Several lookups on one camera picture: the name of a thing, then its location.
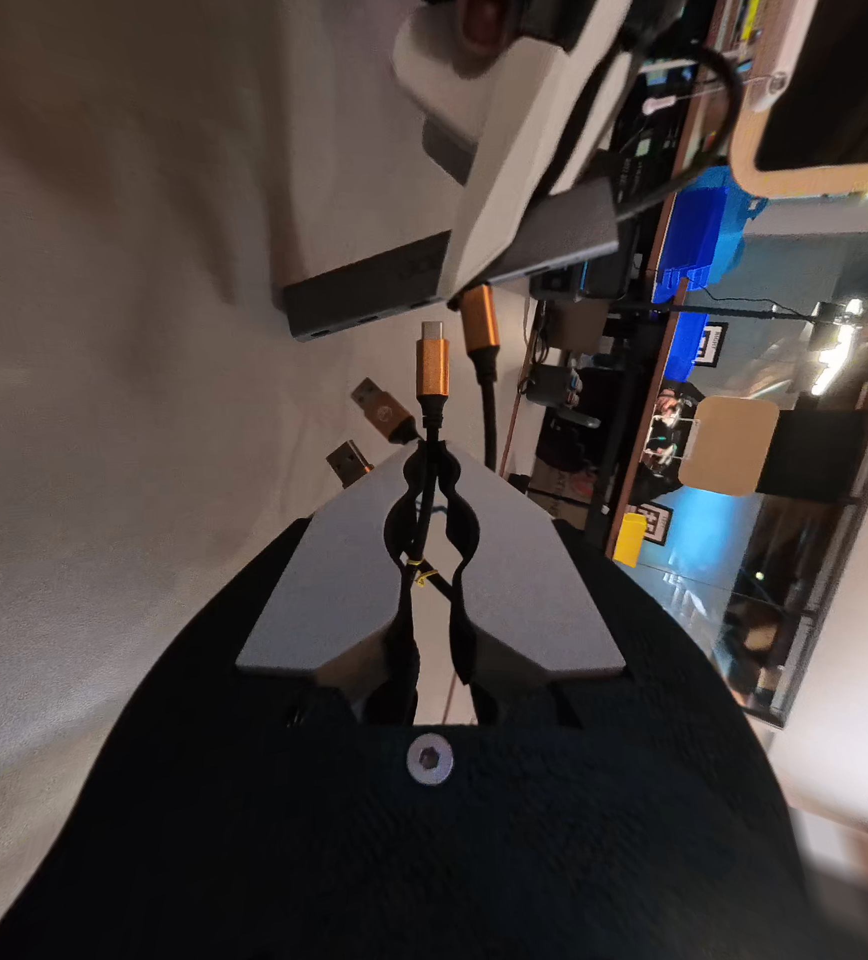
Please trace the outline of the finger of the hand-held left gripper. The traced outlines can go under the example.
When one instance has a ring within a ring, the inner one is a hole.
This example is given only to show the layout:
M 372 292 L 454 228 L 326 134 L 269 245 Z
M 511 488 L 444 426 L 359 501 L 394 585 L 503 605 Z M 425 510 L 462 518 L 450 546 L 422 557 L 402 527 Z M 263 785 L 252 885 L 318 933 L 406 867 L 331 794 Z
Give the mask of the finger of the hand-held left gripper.
M 443 299 L 477 282 L 511 246 L 540 197 L 570 189 L 615 118 L 634 75 L 625 13 L 590 13 L 572 49 L 522 35 L 500 55 L 474 161 L 443 260 Z
M 502 47 L 478 54 L 463 39 L 457 13 L 411 13 L 392 50 L 400 87 L 432 124 L 462 145 L 479 144 L 502 86 L 516 14 L 503 23 Z

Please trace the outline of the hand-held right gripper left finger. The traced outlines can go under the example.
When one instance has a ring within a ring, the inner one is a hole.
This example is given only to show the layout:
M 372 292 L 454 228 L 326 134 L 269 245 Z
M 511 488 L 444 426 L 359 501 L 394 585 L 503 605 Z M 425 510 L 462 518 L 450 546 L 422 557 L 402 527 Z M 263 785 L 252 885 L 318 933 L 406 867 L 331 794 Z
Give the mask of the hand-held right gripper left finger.
M 424 468 L 420 441 L 312 514 L 237 657 L 241 672 L 338 690 L 371 723 L 414 721 L 419 654 L 401 556 Z

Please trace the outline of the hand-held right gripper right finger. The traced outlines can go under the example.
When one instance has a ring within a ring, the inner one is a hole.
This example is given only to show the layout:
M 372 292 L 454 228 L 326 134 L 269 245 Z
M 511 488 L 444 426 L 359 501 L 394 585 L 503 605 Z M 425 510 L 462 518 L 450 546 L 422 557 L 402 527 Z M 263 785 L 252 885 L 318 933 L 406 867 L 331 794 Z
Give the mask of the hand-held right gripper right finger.
M 477 723 L 553 684 L 621 676 L 625 659 L 548 513 L 452 444 L 439 487 L 460 558 L 450 651 Z

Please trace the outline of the black usb-c cable blue tie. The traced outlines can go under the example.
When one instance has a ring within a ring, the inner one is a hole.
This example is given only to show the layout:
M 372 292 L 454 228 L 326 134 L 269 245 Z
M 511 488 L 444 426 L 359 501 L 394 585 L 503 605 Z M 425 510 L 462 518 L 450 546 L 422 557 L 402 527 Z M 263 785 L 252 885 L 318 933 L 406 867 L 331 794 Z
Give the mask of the black usb-c cable blue tie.
M 500 339 L 491 287 L 480 285 L 461 294 L 459 311 L 464 348 L 474 366 L 481 392 L 485 465 L 488 470 L 495 471 L 498 446 L 495 384 Z

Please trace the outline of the black usb-c cable yellow tie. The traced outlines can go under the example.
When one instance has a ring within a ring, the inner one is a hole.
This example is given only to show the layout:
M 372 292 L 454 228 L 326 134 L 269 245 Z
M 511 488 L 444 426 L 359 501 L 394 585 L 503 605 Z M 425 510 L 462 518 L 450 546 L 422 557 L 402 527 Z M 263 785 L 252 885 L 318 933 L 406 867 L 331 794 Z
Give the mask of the black usb-c cable yellow tie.
M 416 399 L 421 426 L 412 414 L 371 379 L 363 379 L 351 392 L 353 402 L 368 422 L 390 444 L 419 443 L 419 494 L 413 505 L 414 518 L 405 548 L 404 570 L 418 586 L 432 586 L 444 598 L 452 598 L 451 584 L 426 559 L 425 549 L 435 506 L 440 470 L 440 428 L 449 396 L 449 342 L 442 322 L 426 320 L 416 342 Z

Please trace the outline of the person's left hand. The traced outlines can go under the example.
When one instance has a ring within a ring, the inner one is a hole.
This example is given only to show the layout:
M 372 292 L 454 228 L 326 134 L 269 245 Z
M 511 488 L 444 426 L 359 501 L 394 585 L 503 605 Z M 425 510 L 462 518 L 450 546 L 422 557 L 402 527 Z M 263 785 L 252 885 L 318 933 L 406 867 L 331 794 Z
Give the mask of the person's left hand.
M 511 1 L 458 1 L 457 30 L 468 54 L 481 60 L 497 57 L 511 37 Z

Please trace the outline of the yellow plastic bin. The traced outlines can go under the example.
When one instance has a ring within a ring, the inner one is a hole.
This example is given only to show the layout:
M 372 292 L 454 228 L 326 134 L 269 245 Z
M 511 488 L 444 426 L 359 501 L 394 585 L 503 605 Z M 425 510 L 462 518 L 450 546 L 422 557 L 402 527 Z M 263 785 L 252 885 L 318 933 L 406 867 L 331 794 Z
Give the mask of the yellow plastic bin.
M 647 527 L 647 518 L 640 511 L 630 510 L 624 513 L 611 558 L 624 567 L 636 568 Z

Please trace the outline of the black charging case with display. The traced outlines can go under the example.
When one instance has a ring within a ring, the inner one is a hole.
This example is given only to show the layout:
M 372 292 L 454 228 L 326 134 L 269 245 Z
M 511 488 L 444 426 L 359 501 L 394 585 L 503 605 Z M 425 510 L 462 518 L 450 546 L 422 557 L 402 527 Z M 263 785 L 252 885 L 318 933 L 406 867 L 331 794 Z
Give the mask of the black charging case with display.
M 620 249 L 611 255 L 540 272 L 529 281 L 530 297 L 538 302 L 617 301 L 629 286 L 632 260 L 630 250 Z

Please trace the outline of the black white printed tag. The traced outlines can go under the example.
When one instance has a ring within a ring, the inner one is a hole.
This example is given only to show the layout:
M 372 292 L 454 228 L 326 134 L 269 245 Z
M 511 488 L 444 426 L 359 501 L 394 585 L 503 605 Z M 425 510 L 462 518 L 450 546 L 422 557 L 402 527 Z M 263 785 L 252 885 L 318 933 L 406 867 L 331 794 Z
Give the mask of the black white printed tag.
M 697 346 L 694 366 L 714 368 L 718 366 L 725 344 L 729 324 L 725 321 L 709 320 L 704 324 Z
M 632 511 L 645 518 L 645 542 L 656 546 L 666 546 L 675 515 L 674 509 L 656 502 L 647 502 L 636 506 Z

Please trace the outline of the wooden desk black legs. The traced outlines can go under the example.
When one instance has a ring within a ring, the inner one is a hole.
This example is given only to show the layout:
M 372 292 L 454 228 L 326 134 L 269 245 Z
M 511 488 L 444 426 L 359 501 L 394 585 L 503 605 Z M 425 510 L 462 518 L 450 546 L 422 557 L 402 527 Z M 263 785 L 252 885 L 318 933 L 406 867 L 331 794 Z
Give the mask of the wooden desk black legs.
M 735 12 L 738 2 L 717 1 L 709 2 L 711 6 L 711 18 L 708 31 L 705 37 L 704 46 L 715 51 L 721 52 L 731 46 L 729 38 L 725 37 L 731 33 L 732 27 L 728 25 L 728 20 Z M 713 79 L 707 80 L 707 77 L 715 75 L 703 66 L 695 70 L 694 84 L 691 90 L 696 96 L 690 97 L 687 101 L 688 106 L 684 108 L 682 123 L 678 128 L 679 134 L 676 142 L 677 152 L 673 165 L 673 173 L 680 174 L 686 170 L 699 155 L 708 140 L 712 141 L 716 128 L 723 122 L 721 119 L 712 121 L 714 132 L 708 133 L 707 123 L 714 114 L 722 115 L 725 107 L 710 106 L 711 98 L 714 102 L 725 95 L 714 92 L 715 86 L 722 86 L 721 81 L 714 83 Z M 667 196 L 662 204 L 657 208 L 656 231 L 653 239 L 653 246 L 648 258 L 644 261 L 645 266 L 642 270 L 643 284 L 642 292 L 646 292 L 646 303 L 648 306 L 653 302 L 653 295 L 656 292 L 656 282 L 660 277 L 659 260 L 662 256 L 669 223 L 673 210 L 675 208 L 677 194 Z M 632 340 L 629 346 L 632 348 L 632 362 L 636 367 L 629 370 L 633 377 L 632 386 L 624 381 L 621 390 L 621 407 L 619 413 L 623 414 L 624 430 L 626 433 L 620 439 L 620 448 L 617 456 L 618 461 L 615 476 L 610 481 L 609 497 L 605 494 L 601 499 L 604 504 L 595 506 L 592 502 L 587 523 L 585 526 L 585 538 L 597 547 L 604 549 L 605 556 L 613 558 L 618 537 L 622 533 L 623 519 L 626 513 L 632 510 L 631 496 L 635 492 L 640 469 L 643 467 L 641 458 L 643 449 L 648 440 L 651 428 L 654 422 L 654 411 L 656 398 L 660 391 L 660 384 L 664 378 L 664 371 L 670 353 L 671 344 L 675 338 L 680 314 L 677 311 L 668 310 L 648 310 L 646 308 L 639 311 L 628 311 L 619 317 L 618 323 L 623 327 L 623 331 L 632 333 Z M 631 454 L 623 474 L 619 457 L 621 452 Z

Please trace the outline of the large blue plastic bin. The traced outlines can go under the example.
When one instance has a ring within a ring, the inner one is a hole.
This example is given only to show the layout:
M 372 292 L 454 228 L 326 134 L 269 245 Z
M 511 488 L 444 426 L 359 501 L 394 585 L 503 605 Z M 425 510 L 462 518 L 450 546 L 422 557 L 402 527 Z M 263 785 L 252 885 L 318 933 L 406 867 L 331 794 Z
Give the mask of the large blue plastic bin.
M 769 205 L 742 189 L 728 165 L 707 168 L 675 199 L 656 268 L 653 301 L 663 304 L 687 280 L 688 291 L 717 284 L 740 261 L 744 229 Z

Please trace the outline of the small black charging case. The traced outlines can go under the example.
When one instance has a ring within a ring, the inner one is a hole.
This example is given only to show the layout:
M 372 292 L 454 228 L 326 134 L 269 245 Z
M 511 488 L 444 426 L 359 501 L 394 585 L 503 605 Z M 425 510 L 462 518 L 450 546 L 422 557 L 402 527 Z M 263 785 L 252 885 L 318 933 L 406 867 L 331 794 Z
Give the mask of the small black charging case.
M 535 364 L 521 387 L 528 402 L 548 409 L 575 409 L 583 391 L 583 380 L 571 366 Z

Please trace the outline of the small blue plastic bin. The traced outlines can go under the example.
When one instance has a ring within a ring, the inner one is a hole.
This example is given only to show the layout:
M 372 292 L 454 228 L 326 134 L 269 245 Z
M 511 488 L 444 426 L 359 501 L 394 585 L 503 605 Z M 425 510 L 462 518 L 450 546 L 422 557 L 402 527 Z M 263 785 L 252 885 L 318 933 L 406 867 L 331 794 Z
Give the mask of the small blue plastic bin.
M 678 382 L 690 378 L 707 322 L 708 314 L 680 313 L 664 368 L 664 378 Z

